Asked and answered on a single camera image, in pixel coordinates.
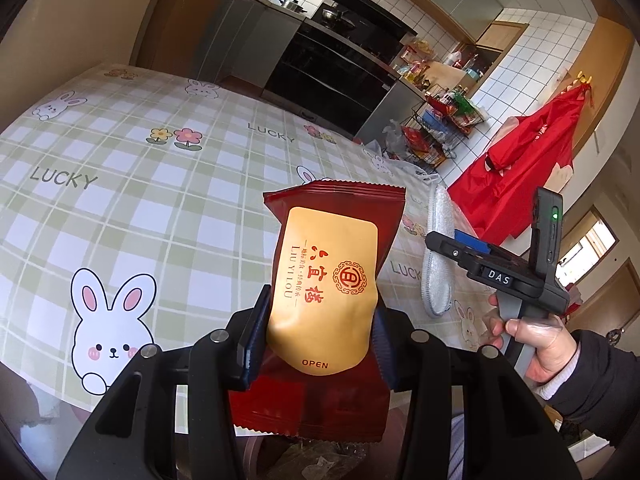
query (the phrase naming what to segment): red garment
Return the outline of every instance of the red garment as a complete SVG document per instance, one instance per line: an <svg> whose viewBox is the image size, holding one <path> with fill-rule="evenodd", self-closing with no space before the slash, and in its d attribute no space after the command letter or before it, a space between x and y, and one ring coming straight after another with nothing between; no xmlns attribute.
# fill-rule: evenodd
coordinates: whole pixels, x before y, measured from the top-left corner
<svg viewBox="0 0 640 480"><path fill-rule="evenodd" d="M573 167L574 130L590 89L577 86L533 115L517 117L519 125L449 187L481 240L499 245L509 235L519 236L531 225L535 190L556 164Z"/></svg>

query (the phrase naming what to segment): yellow flower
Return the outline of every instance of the yellow flower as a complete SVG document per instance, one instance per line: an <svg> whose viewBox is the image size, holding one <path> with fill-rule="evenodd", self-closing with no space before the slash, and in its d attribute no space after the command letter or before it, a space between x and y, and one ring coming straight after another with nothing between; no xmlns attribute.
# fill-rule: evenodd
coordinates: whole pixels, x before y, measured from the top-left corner
<svg viewBox="0 0 640 480"><path fill-rule="evenodd" d="M172 134L166 128L154 128L153 130L151 130L152 139L167 140L169 137L173 136L174 134Z"/></svg>

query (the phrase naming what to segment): wooden door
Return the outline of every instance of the wooden door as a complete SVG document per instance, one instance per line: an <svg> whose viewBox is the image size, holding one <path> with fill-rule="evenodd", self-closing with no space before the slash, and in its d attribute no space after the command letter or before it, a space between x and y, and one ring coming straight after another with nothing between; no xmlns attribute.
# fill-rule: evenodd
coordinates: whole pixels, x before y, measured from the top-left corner
<svg viewBox="0 0 640 480"><path fill-rule="evenodd" d="M609 281L571 316L567 328L569 331L585 329L606 335L609 330L628 325L639 312L638 277L631 262L627 260Z"/></svg>
<svg viewBox="0 0 640 480"><path fill-rule="evenodd" d="M510 46L516 36L520 35L521 30L522 27L518 23L513 25L492 23L478 40L476 45L502 51Z"/></svg>

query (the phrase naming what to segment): pink flower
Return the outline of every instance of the pink flower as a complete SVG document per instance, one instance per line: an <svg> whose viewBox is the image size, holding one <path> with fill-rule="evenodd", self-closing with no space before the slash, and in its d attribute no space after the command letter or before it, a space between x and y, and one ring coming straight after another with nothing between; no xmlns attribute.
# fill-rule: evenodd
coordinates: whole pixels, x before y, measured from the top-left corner
<svg viewBox="0 0 640 480"><path fill-rule="evenodd" d="M183 128L174 131L175 140L178 142L188 142L190 144L199 144L202 134L194 132L191 128Z"/></svg>

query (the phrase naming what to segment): person's arm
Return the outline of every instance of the person's arm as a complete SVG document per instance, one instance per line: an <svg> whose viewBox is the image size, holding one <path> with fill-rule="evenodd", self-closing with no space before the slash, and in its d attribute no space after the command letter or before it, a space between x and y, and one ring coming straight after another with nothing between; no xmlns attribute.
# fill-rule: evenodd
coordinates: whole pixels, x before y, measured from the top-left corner
<svg viewBox="0 0 640 480"><path fill-rule="evenodd" d="M548 402L616 446L640 411L640 360L596 333L577 330L572 336L580 345L575 369Z"/></svg>

